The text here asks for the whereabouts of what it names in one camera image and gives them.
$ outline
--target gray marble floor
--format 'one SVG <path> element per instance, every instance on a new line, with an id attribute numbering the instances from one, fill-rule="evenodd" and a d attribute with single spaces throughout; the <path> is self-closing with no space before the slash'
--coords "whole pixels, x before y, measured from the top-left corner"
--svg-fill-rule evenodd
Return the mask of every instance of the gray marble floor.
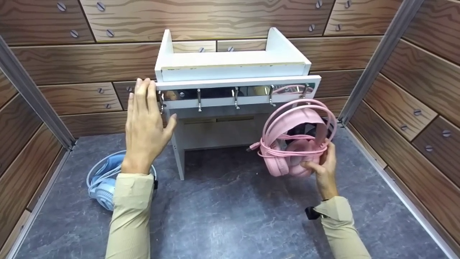
<path id="1" fill-rule="evenodd" d="M 337 182 L 373 258 L 441 259 L 429 237 L 344 129 Z M 124 135 L 82 137 L 65 163 L 17 259 L 101 259 L 110 213 L 88 198 L 84 183 L 99 159 L 125 147 Z M 172 148 L 155 161 L 160 180 L 152 205 L 153 259 L 330 259 L 319 221 L 304 208 L 319 203 L 315 179 L 269 175 L 244 147 L 186 153 L 180 181 Z"/>

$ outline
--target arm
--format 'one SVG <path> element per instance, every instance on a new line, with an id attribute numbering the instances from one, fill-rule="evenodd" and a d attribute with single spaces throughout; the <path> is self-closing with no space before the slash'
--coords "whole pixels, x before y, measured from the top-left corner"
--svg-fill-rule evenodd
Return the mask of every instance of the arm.
<path id="1" fill-rule="evenodd" d="M 176 126 L 173 114 L 163 128 L 154 81 L 138 78 L 134 92 L 128 99 L 126 155 L 115 182 L 106 259 L 150 259 L 149 218 L 154 190 L 150 166 Z"/>
<path id="2" fill-rule="evenodd" d="M 335 145 L 329 142 L 320 164 L 304 161 L 301 165 L 316 173 L 316 185 L 323 202 L 314 208 L 323 215 L 321 223 L 336 259 L 369 259 L 371 256 L 359 238 L 350 204 L 339 196 L 335 183 Z"/>

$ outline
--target pink headphones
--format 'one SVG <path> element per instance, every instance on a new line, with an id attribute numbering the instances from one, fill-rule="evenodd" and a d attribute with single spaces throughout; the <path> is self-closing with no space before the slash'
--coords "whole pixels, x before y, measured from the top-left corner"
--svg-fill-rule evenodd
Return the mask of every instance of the pink headphones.
<path id="1" fill-rule="evenodd" d="M 288 106 L 291 109 L 282 112 Z M 323 119 L 314 110 L 325 111 L 328 114 L 328 123 L 324 124 Z M 310 135 L 286 135 L 286 132 L 293 127 L 303 124 L 316 124 L 316 137 Z M 317 100 L 298 99 L 293 100 L 279 107 L 274 111 L 264 125 L 260 142 L 252 144 L 249 148 L 254 150 L 260 147 L 259 156 L 263 157 L 267 164 L 268 171 L 273 176 L 290 174 L 297 177 L 308 177 L 311 170 L 300 165 L 301 161 L 313 161 L 319 163 L 320 156 L 326 151 L 328 141 L 326 135 L 330 124 L 333 131 L 330 140 L 334 137 L 337 122 L 334 114 Z M 286 150 L 281 150 L 278 140 L 295 139 Z"/>

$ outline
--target blue headphones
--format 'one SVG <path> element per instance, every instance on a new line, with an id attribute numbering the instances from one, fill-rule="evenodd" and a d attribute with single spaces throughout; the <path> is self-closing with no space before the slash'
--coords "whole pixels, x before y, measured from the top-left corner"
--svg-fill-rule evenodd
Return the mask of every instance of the blue headphones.
<path id="1" fill-rule="evenodd" d="M 106 156 L 91 168 L 86 177 L 89 196 L 96 199 L 102 207 L 109 211 L 114 210 L 112 199 L 115 192 L 116 176 L 121 172 L 121 163 L 125 158 L 125 154 L 126 150 L 123 150 Z M 104 163 L 104 165 L 94 173 L 95 169 L 101 163 Z M 153 165 L 150 168 L 150 173 L 153 174 L 154 178 L 153 196 L 155 196 L 156 190 L 158 189 L 158 181 L 156 178 L 156 170 Z"/>

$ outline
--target wall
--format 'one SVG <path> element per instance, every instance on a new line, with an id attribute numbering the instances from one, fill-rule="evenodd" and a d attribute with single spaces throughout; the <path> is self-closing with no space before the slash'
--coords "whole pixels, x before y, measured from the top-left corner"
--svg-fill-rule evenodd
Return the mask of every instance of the wall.
<path id="1" fill-rule="evenodd" d="M 425 0 L 349 127 L 460 255 L 460 1 Z"/>
<path id="2" fill-rule="evenodd" d="M 1 71 L 0 125 L 0 259 L 3 259 L 65 150 Z"/>
<path id="3" fill-rule="evenodd" d="M 0 0 L 0 34 L 77 138 L 124 131 L 128 92 L 155 77 L 164 29 L 176 51 L 195 52 L 263 50 L 277 27 L 338 115 L 402 0 L 347 2 Z"/>

